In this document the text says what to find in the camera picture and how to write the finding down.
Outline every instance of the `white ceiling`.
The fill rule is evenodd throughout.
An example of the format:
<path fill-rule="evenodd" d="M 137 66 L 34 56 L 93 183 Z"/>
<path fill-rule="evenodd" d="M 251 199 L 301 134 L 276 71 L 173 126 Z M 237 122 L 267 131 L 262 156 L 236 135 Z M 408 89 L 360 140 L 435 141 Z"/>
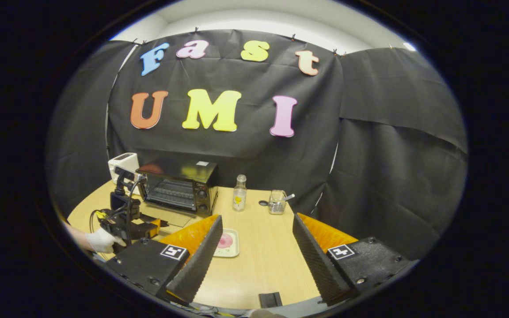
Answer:
<path fill-rule="evenodd" d="M 222 10 L 255 9 L 284 12 L 336 28 L 373 48 L 404 48 L 400 36 L 375 20 L 332 0 L 182 0 L 154 12 L 166 22 Z"/>

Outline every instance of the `wooden table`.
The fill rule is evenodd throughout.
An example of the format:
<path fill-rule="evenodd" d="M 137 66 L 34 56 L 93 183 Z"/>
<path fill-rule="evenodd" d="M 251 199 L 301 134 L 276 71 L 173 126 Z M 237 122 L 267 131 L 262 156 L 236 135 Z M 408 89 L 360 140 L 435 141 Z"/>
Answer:
<path fill-rule="evenodd" d="M 109 208 L 109 193 L 115 189 L 112 181 L 86 197 L 69 215 L 68 222 L 89 232 L 89 216 L 95 209 Z M 270 191 L 247 191 L 245 210 L 232 209 L 232 188 L 219 188 L 214 214 L 222 216 L 225 229 L 239 234 L 240 253 L 235 257 L 214 257 L 201 284 L 195 303 L 208 306 L 254 309 L 260 308 L 259 294 L 280 292 L 282 304 L 288 305 L 319 296 L 309 268 L 292 234 L 293 212 L 289 205 L 283 215 L 271 215 L 267 207 L 258 204 L 268 200 Z M 141 213 L 167 220 L 170 226 L 161 228 L 155 240 L 202 219 L 170 212 L 156 205 L 141 203 Z M 94 229 L 99 228 L 95 217 Z"/>

